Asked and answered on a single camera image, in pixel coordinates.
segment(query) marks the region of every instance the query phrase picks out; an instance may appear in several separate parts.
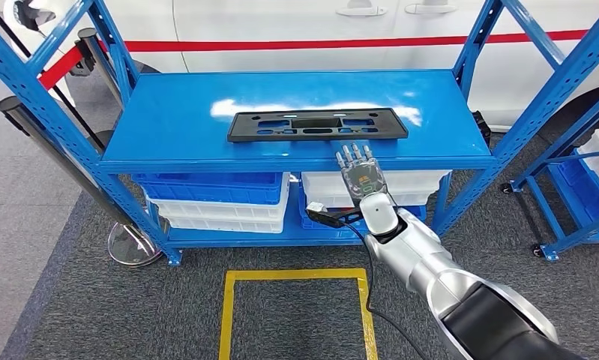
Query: blue plastic crate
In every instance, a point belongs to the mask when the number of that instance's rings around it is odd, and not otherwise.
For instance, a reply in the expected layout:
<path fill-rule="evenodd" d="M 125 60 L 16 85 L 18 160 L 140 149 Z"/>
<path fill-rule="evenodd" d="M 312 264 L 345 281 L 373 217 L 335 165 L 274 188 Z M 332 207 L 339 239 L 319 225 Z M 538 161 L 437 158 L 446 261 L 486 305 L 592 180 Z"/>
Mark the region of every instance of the blue plastic crate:
<path fill-rule="evenodd" d="M 131 179 L 152 199 L 275 205 L 283 173 L 134 174 Z"/>
<path fill-rule="evenodd" d="M 425 221 L 427 217 L 427 207 L 425 205 L 417 205 L 417 206 L 403 206 L 409 212 L 411 212 L 415 217 L 421 219 L 421 221 Z M 329 211 L 337 211 L 342 209 L 330 208 Z M 301 189 L 301 194 L 299 196 L 299 214 L 301 215 L 301 227 L 304 229 L 332 229 L 329 226 L 323 225 L 322 223 L 317 223 L 312 221 L 308 214 L 306 213 L 306 195 L 303 193 L 303 188 Z M 359 220 L 352 225 L 359 230 L 361 233 L 367 231 L 367 225 L 365 224 L 365 220 Z M 340 232 L 348 232 L 350 235 L 354 235 L 350 229 L 345 227 L 338 229 Z"/>
<path fill-rule="evenodd" d="M 584 227 L 599 219 L 599 177 L 597 174 L 588 168 L 582 159 L 565 161 L 558 165 L 558 169 L 570 190 L 568 193 L 572 193 L 576 197 L 576 201 L 565 202 L 577 225 Z"/>

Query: black cable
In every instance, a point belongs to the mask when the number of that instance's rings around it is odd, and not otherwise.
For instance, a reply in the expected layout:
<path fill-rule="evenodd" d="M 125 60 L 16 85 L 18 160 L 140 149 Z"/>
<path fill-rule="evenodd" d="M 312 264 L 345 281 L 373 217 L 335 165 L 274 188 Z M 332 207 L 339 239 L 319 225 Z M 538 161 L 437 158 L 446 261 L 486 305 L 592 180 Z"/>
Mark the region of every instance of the black cable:
<path fill-rule="evenodd" d="M 379 310 L 373 309 L 370 306 L 370 297 L 372 297 L 372 289 L 374 288 L 374 262 L 372 260 L 372 253 L 370 251 L 370 247 L 368 246 L 368 244 L 365 242 L 365 237 L 352 225 L 350 225 L 349 223 L 343 223 L 343 225 L 347 226 L 348 228 L 350 228 L 350 230 L 352 230 L 356 236 L 359 237 L 359 239 L 361 240 L 361 242 L 363 242 L 363 245 L 365 246 L 365 251 L 367 252 L 367 258 L 370 262 L 370 278 L 367 279 L 368 282 L 368 291 L 367 291 L 367 299 L 365 301 L 365 308 L 372 314 L 377 315 L 378 317 L 382 318 L 383 320 L 387 321 L 388 323 L 390 323 L 390 325 L 392 325 L 396 330 L 398 330 L 398 332 L 405 338 L 405 340 L 407 340 L 407 342 L 414 348 L 414 351 L 416 351 L 416 353 L 418 354 L 418 356 L 421 357 L 421 359 L 423 360 L 429 360 L 429 358 L 427 358 L 420 347 L 418 347 L 418 345 L 412 340 L 412 338 L 405 333 L 405 330 L 403 330 L 403 328 L 401 328 L 398 324 L 396 324 L 396 322 L 394 320 L 392 320 L 389 316 L 385 315 L 384 313 L 382 313 Z"/>
<path fill-rule="evenodd" d="M 14 43 L 16 44 L 17 47 L 19 47 L 19 50 L 21 50 L 23 52 L 23 55 L 30 57 L 32 56 L 31 52 L 28 50 L 27 47 L 25 47 L 25 45 L 23 45 L 23 43 L 21 42 L 21 40 L 16 36 L 16 34 L 14 34 L 14 31 L 12 31 L 12 29 L 10 28 L 10 26 L 8 26 L 5 21 L 3 20 L 3 18 L 0 15 L 0 26 L 3 29 L 3 31 L 7 34 L 7 36 L 14 41 Z M 96 145 L 98 145 L 98 147 L 100 148 L 100 150 L 105 150 L 105 145 L 100 141 L 100 139 L 98 139 L 98 136 L 96 136 L 96 134 L 94 133 L 94 131 L 91 129 L 91 127 L 89 127 L 89 125 L 87 124 L 87 122 L 85 122 L 85 119 L 82 118 L 82 116 L 79 114 L 79 112 L 76 110 L 76 108 L 72 105 L 72 103 L 70 103 L 70 101 L 67 99 L 67 97 L 65 97 L 65 95 L 63 94 L 63 92 L 61 92 L 61 89 L 59 89 L 56 85 L 54 85 L 52 87 L 52 90 L 54 90 L 54 92 L 58 95 L 58 97 L 61 99 L 61 101 L 63 101 L 63 104 L 70 110 L 70 112 L 72 113 L 72 115 L 74 116 L 74 118 L 76 118 L 76 120 L 78 120 L 78 122 L 81 124 L 82 128 L 85 129 L 85 131 L 87 131 L 87 134 L 94 139 L 94 142 L 96 143 Z"/>

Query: stacked crates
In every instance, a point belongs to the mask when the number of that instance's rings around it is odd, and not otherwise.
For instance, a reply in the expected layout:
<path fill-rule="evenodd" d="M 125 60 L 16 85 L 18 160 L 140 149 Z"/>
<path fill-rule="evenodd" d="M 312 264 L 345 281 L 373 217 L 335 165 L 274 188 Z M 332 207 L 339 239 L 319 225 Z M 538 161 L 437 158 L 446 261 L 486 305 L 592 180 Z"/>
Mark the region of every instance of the stacked crates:
<path fill-rule="evenodd" d="M 132 179 L 171 227 L 281 233 L 288 172 L 137 174 Z"/>

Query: yellow tape square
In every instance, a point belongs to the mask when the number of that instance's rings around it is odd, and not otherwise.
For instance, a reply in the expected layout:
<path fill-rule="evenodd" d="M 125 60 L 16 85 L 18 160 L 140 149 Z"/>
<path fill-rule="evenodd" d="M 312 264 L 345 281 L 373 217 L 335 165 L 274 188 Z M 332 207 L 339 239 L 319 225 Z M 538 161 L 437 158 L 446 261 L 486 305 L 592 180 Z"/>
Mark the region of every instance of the yellow tape square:
<path fill-rule="evenodd" d="M 364 268 L 315 268 L 305 270 L 228 270 L 224 282 L 224 303 L 222 306 L 222 324 L 220 330 L 219 360 L 230 360 L 231 331 L 233 327 L 233 288 L 236 281 L 265 280 L 314 280 L 314 279 L 357 279 L 361 321 L 365 341 L 367 360 L 378 360 L 374 341 L 374 323 L 372 314 L 365 308 L 367 299 L 367 275 Z"/>

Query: car door handle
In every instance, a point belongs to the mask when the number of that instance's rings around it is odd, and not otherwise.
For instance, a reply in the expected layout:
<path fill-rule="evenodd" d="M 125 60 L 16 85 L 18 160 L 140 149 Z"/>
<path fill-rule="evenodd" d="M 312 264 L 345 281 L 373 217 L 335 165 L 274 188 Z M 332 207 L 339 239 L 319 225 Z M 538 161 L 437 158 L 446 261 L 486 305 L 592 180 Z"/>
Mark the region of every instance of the car door handle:
<path fill-rule="evenodd" d="M 423 0 L 417 4 L 405 6 L 408 14 L 446 14 L 458 10 L 456 5 L 448 4 L 448 0 Z"/>
<path fill-rule="evenodd" d="M 334 11 L 345 17 L 380 17 L 388 12 L 383 6 L 372 5 L 371 0 L 349 0 L 346 7 Z"/>

